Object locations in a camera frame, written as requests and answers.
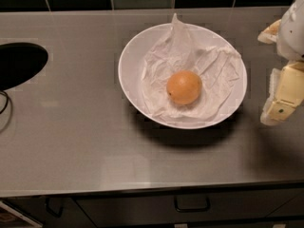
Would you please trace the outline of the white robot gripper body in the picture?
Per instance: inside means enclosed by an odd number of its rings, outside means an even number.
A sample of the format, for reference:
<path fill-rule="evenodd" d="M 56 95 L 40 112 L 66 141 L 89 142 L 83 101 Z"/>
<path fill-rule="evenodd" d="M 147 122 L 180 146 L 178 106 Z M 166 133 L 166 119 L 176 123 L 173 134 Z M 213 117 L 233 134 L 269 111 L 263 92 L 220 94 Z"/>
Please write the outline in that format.
<path fill-rule="evenodd" d="M 304 60 L 304 0 L 295 0 L 282 16 L 276 49 L 289 61 Z"/>

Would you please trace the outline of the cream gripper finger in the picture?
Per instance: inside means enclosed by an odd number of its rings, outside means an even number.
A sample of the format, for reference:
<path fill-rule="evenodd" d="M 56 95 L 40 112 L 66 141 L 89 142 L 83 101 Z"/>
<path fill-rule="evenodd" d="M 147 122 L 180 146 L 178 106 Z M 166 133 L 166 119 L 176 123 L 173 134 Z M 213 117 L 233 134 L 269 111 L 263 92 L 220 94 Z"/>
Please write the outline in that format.
<path fill-rule="evenodd" d="M 304 63 L 290 62 L 270 76 L 269 98 L 263 106 L 260 121 L 265 125 L 285 122 L 304 101 Z"/>
<path fill-rule="evenodd" d="M 269 27 L 263 30 L 257 37 L 258 41 L 264 44 L 272 44 L 276 42 L 278 30 L 281 20 L 273 22 Z"/>

